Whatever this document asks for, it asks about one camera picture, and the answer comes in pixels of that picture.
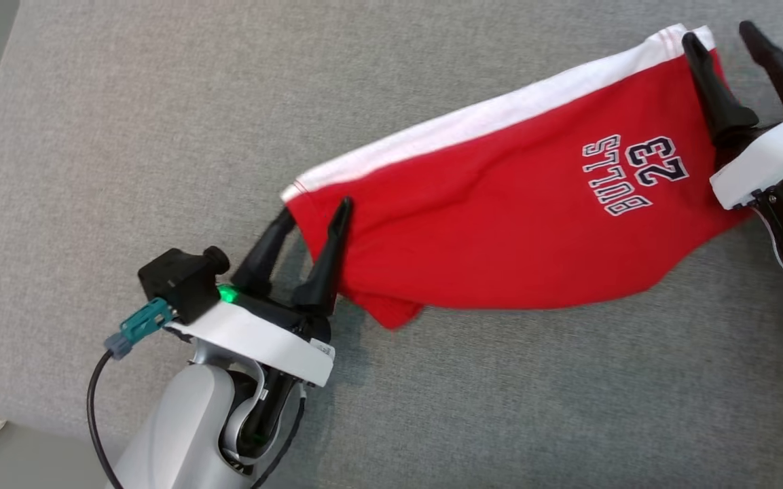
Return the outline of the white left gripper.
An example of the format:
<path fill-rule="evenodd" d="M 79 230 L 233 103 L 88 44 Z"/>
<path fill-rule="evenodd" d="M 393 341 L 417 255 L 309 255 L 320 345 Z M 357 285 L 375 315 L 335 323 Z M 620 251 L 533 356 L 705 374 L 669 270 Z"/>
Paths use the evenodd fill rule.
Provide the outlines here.
<path fill-rule="evenodd" d="M 334 313 L 352 211 L 352 199 L 342 198 L 327 227 L 322 251 L 306 281 L 293 292 L 296 310 L 325 318 Z M 231 285 L 251 296 L 269 296 L 276 261 L 294 227 L 291 211 L 283 208 L 237 267 Z M 192 339 L 196 349 L 194 362 L 247 365 L 254 360 L 296 380 L 326 386 L 334 367 L 335 350 L 318 340 L 307 341 L 249 312 L 237 304 L 243 294 L 234 287 L 219 285 L 221 300 L 195 321 L 187 325 L 168 324 L 171 331 Z"/>

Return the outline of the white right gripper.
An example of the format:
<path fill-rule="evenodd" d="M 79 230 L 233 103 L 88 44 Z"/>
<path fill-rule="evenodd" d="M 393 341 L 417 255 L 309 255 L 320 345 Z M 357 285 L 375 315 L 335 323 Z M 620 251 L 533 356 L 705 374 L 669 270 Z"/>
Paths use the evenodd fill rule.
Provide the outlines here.
<path fill-rule="evenodd" d="M 783 49 L 752 21 L 738 27 L 752 61 L 764 69 L 783 106 Z M 732 143 L 759 124 L 751 108 L 742 105 L 715 69 L 714 57 L 692 31 L 682 37 L 684 55 L 693 78 L 699 108 L 712 143 Z M 741 154 L 709 179 L 724 209 L 752 201 L 752 193 L 783 180 L 783 122 L 758 137 Z"/>

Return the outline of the red shorts with white stripe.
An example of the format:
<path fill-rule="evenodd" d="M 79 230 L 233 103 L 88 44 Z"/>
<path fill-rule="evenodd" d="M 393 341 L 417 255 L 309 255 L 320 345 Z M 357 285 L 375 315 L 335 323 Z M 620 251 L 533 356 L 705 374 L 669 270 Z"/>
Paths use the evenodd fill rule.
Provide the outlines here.
<path fill-rule="evenodd" d="M 354 208 L 342 293 L 395 329 L 424 307 L 546 310 L 649 290 L 724 210 L 687 28 L 316 165 L 280 197 L 314 257 Z"/>

